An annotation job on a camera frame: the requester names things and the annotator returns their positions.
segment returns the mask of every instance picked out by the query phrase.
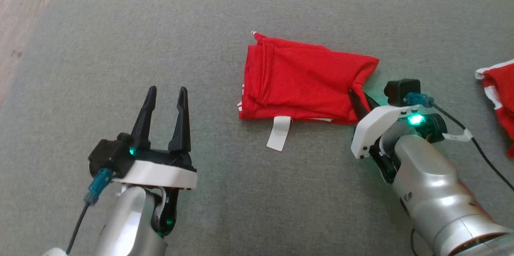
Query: glowing green led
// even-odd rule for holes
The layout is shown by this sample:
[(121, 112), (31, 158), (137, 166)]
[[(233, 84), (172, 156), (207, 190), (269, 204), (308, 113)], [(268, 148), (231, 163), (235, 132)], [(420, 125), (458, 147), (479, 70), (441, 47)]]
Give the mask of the glowing green led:
[(411, 115), (410, 117), (407, 117), (407, 120), (411, 125), (418, 125), (423, 121), (423, 115)]

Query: gray sofa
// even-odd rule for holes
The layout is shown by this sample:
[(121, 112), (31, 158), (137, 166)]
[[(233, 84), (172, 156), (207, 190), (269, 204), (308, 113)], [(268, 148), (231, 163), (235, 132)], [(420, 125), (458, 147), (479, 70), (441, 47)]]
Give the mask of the gray sofa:
[[(266, 148), (271, 120), (238, 119), (251, 31), (378, 57), (365, 91), (382, 104), (388, 80), (419, 78), (514, 181), (510, 143), (473, 78), (514, 57), (512, 14), (514, 0), (52, 0), (0, 113), (0, 254), (66, 248), (88, 155), (131, 130), (156, 85), (152, 146), (166, 147), (186, 86), (198, 169), (167, 255), (410, 255), (409, 218), (371, 159), (352, 156), (352, 126), (295, 121), (277, 152)], [(436, 147), (514, 227), (514, 194), (471, 144)], [(118, 191), (88, 211), (73, 255), (92, 253)]]

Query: blue connector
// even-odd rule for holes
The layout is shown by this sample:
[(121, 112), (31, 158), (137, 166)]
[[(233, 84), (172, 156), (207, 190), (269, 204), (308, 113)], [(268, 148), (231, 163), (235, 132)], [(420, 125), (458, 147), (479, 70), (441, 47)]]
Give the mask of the blue connector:
[(417, 92), (410, 92), (407, 93), (407, 96), (405, 98), (405, 103), (407, 105), (422, 105), (426, 108), (433, 107), (434, 97), (428, 96), (423, 93), (417, 93)]
[(89, 192), (84, 197), (84, 202), (89, 203), (90, 205), (95, 205), (96, 202), (98, 202), (99, 195), (103, 189), (110, 184), (113, 176), (114, 175), (111, 170), (108, 168), (101, 168), (93, 182), (90, 184), (90, 187), (88, 188)]

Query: black cable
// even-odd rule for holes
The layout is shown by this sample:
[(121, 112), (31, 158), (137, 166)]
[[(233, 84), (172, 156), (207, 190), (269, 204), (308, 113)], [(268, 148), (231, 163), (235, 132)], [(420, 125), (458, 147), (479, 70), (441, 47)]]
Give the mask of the black cable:
[(411, 250), (412, 250), (412, 254), (414, 256), (419, 256), (417, 253), (416, 253), (416, 250), (414, 250), (414, 232), (416, 232), (416, 230), (413, 228), (412, 231), (411, 231)]
[(75, 230), (73, 231), (73, 235), (71, 236), (71, 240), (69, 241), (68, 249), (66, 249), (66, 255), (69, 255), (71, 248), (73, 247), (73, 242), (75, 242), (75, 238), (77, 237), (77, 233), (79, 232), (80, 224), (82, 223), (82, 220), (84, 219), (84, 215), (88, 211), (89, 207), (90, 207), (90, 203), (86, 203), (86, 205), (84, 205), (84, 209), (82, 209), (82, 213), (80, 214), (79, 221), (77, 221), (77, 225), (75, 225)]
[[(443, 108), (441, 108), (440, 106), (438, 106), (434, 102), (431, 102), (431, 104), (434, 106), (435, 109), (437, 109), (443, 115), (446, 115), (446, 117), (448, 117), (450, 120), (455, 122), (462, 129), (466, 129), (466, 127), (460, 121), (458, 121), (455, 117), (453, 117), (449, 113), (447, 113)], [(489, 165), (489, 167), (494, 172), (496, 172), (496, 175), (498, 175), (500, 177), (500, 179), (512, 190), (512, 192), (514, 192), (514, 186), (512, 186), (512, 184), (501, 174), (501, 172), (499, 172), (499, 170), (491, 163), (491, 161), (489, 161), (489, 159), (487, 158), (485, 153), (483, 153), (483, 150), (481, 149), (481, 147), (480, 147), (479, 143), (477, 142), (477, 140), (474, 137), (472, 137), (471, 141), (477, 147), (477, 150), (479, 150), (479, 153), (482, 156), (483, 160)]]

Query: folded red cloth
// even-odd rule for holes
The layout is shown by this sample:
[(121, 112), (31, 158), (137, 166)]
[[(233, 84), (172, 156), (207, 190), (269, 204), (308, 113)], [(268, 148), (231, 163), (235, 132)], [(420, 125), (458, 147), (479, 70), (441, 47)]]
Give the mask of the folded red cloth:
[[(485, 94), (494, 103), (498, 121), (514, 140), (514, 59), (478, 69), (475, 77), (482, 80)], [(514, 145), (507, 155), (514, 158)]]
[(240, 119), (284, 115), (355, 124), (350, 89), (369, 109), (362, 86), (375, 71), (377, 58), (255, 32), (254, 36), (257, 44), (248, 46)]

